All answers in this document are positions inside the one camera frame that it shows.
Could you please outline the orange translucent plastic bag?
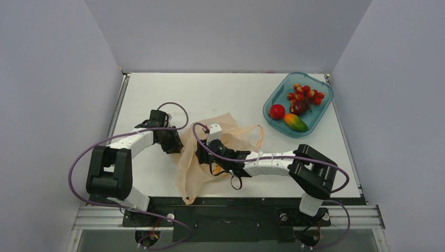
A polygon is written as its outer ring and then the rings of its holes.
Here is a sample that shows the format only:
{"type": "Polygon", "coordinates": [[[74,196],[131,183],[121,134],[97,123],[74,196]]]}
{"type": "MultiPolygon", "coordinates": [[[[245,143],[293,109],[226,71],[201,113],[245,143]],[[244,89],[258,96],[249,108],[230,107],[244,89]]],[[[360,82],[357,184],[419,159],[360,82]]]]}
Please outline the orange translucent plastic bag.
{"type": "MultiPolygon", "coordinates": [[[[230,113],[204,119],[200,123],[204,125],[218,123],[222,128],[221,141],[229,149],[258,151],[262,146],[264,128],[258,124],[242,128],[237,125],[230,113]]],[[[176,185],[186,205],[193,204],[198,196],[202,196],[205,184],[230,177],[230,174],[224,173],[218,164],[207,163],[213,159],[198,144],[198,140],[206,143],[207,135],[201,127],[196,127],[195,131],[197,138],[194,136],[192,128],[188,128],[180,135],[183,148],[179,154],[173,154],[172,157],[178,169],[176,185]]]]}

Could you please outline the red fake apple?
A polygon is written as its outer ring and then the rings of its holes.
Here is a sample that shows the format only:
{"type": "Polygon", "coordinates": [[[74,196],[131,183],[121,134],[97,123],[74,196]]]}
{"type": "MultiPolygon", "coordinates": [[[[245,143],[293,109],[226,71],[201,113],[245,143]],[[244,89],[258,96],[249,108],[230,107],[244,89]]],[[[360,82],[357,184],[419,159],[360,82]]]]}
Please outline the red fake apple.
{"type": "Polygon", "coordinates": [[[269,117],[273,120],[282,120],[286,114],[286,110],[281,104],[273,104],[269,109],[269,117]]]}

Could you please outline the red fake grape bunch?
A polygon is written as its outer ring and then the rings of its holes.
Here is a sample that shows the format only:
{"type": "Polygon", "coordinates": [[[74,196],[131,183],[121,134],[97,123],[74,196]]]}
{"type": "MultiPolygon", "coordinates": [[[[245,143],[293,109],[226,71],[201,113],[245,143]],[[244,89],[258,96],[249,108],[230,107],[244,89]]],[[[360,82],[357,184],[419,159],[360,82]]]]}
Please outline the red fake grape bunch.
{"type": "Polygon", "coordinates": [[[295,103],[296,101],[304,101],[309,105],[313,104],[319,106],[322,104],[325,98],[325,93],[312,89],[308,85],[303,86],[297,82],[293,85],[293,91],[287,93],[286,98],[291,103],[295,103]]]}

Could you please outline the dark purple fake fruit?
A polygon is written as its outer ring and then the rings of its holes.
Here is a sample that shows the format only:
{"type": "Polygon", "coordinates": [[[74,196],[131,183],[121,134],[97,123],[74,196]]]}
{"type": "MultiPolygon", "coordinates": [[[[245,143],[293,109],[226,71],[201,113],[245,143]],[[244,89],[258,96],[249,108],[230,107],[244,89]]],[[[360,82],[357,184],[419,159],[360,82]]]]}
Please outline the dark purple fake fruit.
{"type": "Polygon", "coordinates": [[[295,101],[289,108],[290,112],[297,116],[304,115],[308,111],[308,109],[309,107],[305,101],[295,101]]]}

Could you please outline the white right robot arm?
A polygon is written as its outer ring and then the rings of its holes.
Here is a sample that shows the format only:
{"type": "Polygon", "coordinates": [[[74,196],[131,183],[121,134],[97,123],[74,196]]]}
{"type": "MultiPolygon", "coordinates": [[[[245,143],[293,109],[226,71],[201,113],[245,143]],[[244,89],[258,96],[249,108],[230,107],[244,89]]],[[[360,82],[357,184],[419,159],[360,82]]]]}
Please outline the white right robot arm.
{"type": "Polygon", "coordinates": [[[297,220],[309,224],[316,219],[319,208],[330,199],[336,177],[336,163],[307,144],[285,153],[236,151],[213,140],[198,143],[196,156],[199,164],[217,164],[221,173],[234,177],[277,175],[292,178],[303,194],[296,209],[297,220]]]}

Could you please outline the yellow green fake mango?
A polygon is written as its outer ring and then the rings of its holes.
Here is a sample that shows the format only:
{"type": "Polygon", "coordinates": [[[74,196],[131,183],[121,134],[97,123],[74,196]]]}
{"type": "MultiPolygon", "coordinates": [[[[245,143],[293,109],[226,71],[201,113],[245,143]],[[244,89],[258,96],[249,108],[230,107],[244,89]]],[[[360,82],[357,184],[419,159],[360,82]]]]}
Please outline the yellow green fake mango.
{"type": "Polygon", "coordinates": [[[285,114],[283,121],[291,130],[295,132],[306,132],[309,130],[309,127],[295,114],[285,114]]]}

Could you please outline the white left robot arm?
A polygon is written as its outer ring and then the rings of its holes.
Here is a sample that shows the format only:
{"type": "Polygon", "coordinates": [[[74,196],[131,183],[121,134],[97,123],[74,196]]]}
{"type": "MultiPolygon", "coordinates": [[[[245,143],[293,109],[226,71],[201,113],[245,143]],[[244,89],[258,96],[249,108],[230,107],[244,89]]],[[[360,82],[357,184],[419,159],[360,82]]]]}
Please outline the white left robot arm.
{"type": "Polygon", "coordinates": [[[150,197],[133,186],[132,160],[153,145],[166,154],[180,153],[183,144],[170,116],[152,110],[150,117],[135,126],[130,135],[106,146],[96,146],[91,153],[86,190],[122,206],[138,209],[136,219],[144,226],[156,221],[156,210],[149,207],[150,197]]]}

